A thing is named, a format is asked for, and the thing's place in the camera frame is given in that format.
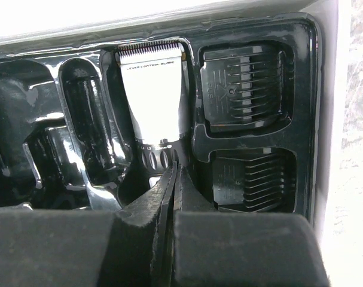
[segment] white speckled surface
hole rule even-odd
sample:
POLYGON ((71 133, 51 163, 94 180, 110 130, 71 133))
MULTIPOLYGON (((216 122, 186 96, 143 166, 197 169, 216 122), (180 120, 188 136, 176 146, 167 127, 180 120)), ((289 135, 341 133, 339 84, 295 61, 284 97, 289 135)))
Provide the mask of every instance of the white speckled surface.
POLYGON ((352 26, 341 165, 334 200, 332 286, 363 286, 363 0, 352 0, 352 26))

